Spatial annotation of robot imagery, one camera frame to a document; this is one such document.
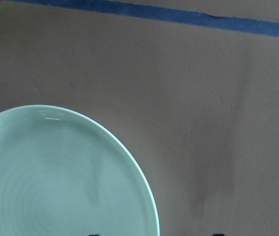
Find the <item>light green plate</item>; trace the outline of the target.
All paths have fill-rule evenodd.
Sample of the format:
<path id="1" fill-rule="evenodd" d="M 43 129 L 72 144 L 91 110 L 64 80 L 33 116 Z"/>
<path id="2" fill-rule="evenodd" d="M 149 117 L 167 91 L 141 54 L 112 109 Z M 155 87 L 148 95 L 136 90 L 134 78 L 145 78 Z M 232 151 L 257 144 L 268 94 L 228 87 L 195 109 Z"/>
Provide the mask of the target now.
<path id="1" fill-rule="evenodd" d="M 155 201 L 125 146 L 60 107 L 0 113 L 0 236 L 157 236 Z"/>

